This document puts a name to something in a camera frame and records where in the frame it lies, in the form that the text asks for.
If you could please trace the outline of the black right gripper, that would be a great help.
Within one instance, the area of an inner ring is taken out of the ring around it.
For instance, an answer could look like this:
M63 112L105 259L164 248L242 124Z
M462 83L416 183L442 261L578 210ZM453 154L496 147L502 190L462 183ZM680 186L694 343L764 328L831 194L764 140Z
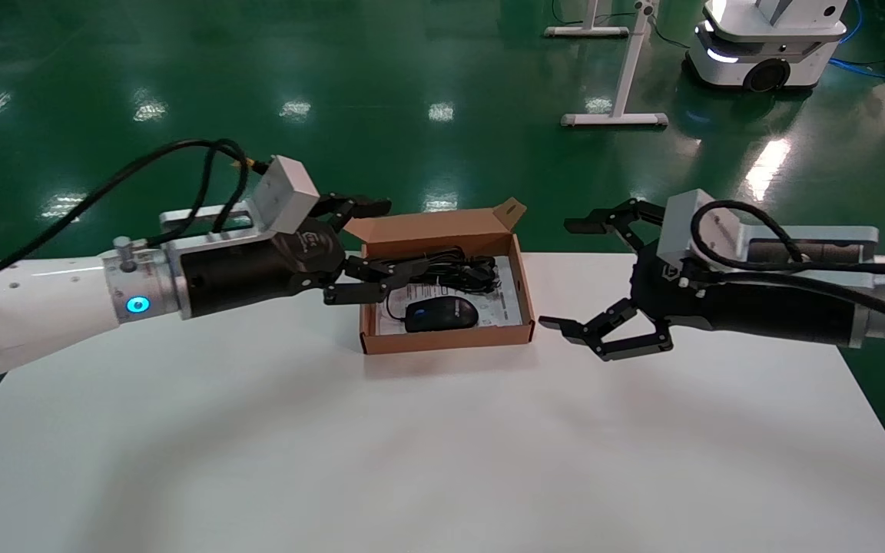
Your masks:
M673 269L631 229L644 221L660 227L666 210L660 204L632 198L612 209L594 209L586 217L565 218L570 234L617 234L630 250L641 250L630 277L630 298L622 298L586 323L539 317L541 326L558 330L605 362L666 353L673 349L670 326L746 333L798 342L849 346L856 307L833 297L782 286L724 284L711 286L702 298L680 288ZM642 311L654 326L647 335L606 342L604 337Z

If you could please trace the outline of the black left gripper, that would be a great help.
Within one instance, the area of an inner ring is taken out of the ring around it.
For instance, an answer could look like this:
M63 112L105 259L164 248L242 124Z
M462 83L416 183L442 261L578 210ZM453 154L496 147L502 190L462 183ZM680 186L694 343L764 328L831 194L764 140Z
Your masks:
M386 198L326 194L313 206L312 218L294 233L182 254L179 265L190 318L324 286L323 303L327 306L383 302L391 291L407 287L425 274L431 262L424 257L398 263L346 259L337 232L354 218L386 216L392 205ZM325 216L326 223L316 220ZM340 274L355 283L334 283Z

